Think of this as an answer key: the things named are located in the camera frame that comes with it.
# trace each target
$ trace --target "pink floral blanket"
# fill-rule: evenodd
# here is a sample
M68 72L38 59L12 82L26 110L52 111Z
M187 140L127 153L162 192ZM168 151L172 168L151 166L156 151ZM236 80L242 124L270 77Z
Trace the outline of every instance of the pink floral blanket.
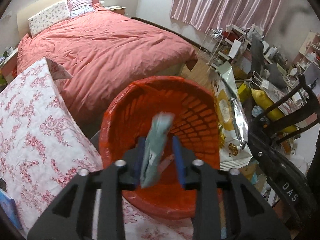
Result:
M0 94L0 177L25 235L79 169L103 168L55 85L68 78L64 67L42 58ZM125 200L123 210L127 239L191 239L190 220L155 220Z

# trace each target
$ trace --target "nightstand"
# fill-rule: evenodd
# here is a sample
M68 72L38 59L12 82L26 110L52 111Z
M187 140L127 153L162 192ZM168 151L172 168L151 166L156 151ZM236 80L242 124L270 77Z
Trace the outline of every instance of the nightstand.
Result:
M125 14L125 7L114 5L114 6L105 6L104 8L121 15Z
M13 53L0 64L0 70L8 84L17 76L17 60L18 49L15 49Z

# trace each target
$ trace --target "headboard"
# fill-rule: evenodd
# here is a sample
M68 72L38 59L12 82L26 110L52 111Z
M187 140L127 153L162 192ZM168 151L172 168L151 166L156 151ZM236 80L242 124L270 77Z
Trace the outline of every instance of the headboard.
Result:
M29 6L23 8L17 13L19 37L22 39L29 32L28 19L37 14L41 10L61 0L39 0ZM92 3L98 3L99 0L93 0Z

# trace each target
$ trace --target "plastic basket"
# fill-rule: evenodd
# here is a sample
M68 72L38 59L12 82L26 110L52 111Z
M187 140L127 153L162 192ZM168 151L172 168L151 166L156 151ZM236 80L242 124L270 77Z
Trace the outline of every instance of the plastic basket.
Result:
M171 136L195 152L197 158L219 168L218 128L211 93L180 77L149 77L131 83L104 114L100 133L100 154L104 167L121 159L146 136L152 117L159 112L175 114L163 158L172 154ZM196 192L184 191L177 179L174 162L153 187L124 191L123 196L150 216L178 220L195 214Z

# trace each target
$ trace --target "yellow cushion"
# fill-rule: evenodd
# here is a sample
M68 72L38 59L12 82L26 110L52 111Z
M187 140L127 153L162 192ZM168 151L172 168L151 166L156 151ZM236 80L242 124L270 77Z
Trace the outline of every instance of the yellow cushion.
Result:
M269 108L274 104L273 101L267 96L267 94L263 90L252 89L251 93L256 104L260 106L263 110L266 110L267 108ZM270 113L268 113L267 116L271 121L274 122L284 117L284 114L281 112L279 108L276 108L276 109L273 109ZM297 130L296 126L292 125L283 129L282 132L292 133L296 130Z

